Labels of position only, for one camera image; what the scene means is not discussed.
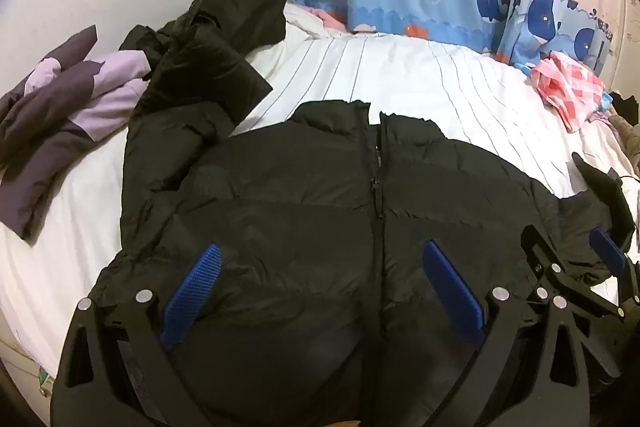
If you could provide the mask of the black puffer jacket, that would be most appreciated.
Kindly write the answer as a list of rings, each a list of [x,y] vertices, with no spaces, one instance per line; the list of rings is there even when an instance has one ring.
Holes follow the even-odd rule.
[[[423,271],[428,242],[478,297],[532,291],[527,227],[575,280],[608,277],[588,243],[612,225],[596,195],[559,198],[434,122],[368,113],[306,103],[242,134],[212,102],[130,121],[122,249],[91,295],[116,306],[148,288],[167,305],[220,249],[218,280],[169,352],[219,426],[423,425],[473,352]]]

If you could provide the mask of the white striped bed sheet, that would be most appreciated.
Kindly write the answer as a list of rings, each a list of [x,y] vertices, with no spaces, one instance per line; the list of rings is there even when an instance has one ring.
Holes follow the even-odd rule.
[[[574,154],[615,171],[631,211],[639,182],[607,124],[568,132],[524,72],[464,46],[398,35],[347,35],[288,6],[286,36],[254,52],[250,64],[271,92],[243,124],[252,130],[290,117],[299,104],[360,100],[369,117],[401,114],[434,121],[448,138],[483,147],[560,197],[585,186]],[[126,132],[109,136],[55,187],[34,243],[1,233],[1,310],[18,347],[55,372],[77,301],[120,247]]]

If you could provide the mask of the olive brown garment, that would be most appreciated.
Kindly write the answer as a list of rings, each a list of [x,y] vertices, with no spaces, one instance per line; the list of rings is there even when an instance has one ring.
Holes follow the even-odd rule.
[[[612,107],[608,121],[620,135],[620,143],[622,143],[632,169],[634,169],[634,174],[639,176],[639,102],[633,95],[629,98],[623,98],[617,92],[610,92],[610,95],[612,96]]]

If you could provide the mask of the black garment near headboard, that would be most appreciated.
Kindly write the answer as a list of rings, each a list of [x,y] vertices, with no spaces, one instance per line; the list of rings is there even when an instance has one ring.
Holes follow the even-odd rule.
[[[193,0],[160,29],[134,26],[120,48],[142,51],[151,67],[134,117],[212,104],[241,124],[271,91],[246,57],[284,40],[287,1]]]

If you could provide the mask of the pink checked cloth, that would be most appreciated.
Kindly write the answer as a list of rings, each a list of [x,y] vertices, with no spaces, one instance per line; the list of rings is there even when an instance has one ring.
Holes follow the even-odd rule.
[[[552,51],[534,66],[528,79],[544,103],[560,117],[567,132],[576,132],[597,112],[604,83],[587,66]]]

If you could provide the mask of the purple lilac jacket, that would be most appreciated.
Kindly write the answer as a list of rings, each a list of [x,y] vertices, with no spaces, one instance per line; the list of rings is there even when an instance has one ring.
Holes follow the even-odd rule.
[[[151,65],[141,50],[96,58],[94,26],[51,50],[1,98],[1,222],[37,235],[54,181],[127,124]]]

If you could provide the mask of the pink pillow at headboard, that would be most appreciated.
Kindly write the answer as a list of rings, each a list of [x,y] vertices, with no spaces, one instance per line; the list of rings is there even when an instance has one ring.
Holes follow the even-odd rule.
[[[322,24],[325,28],[330,28],[341,32],[348,31],[346,25],[341,20],[339,20],[333,14],[326,12],[326,10],[311,8],[310,6],[303,6],[303,10],[314,15],[315,17],[318,17],[318,19],[322,21]]]

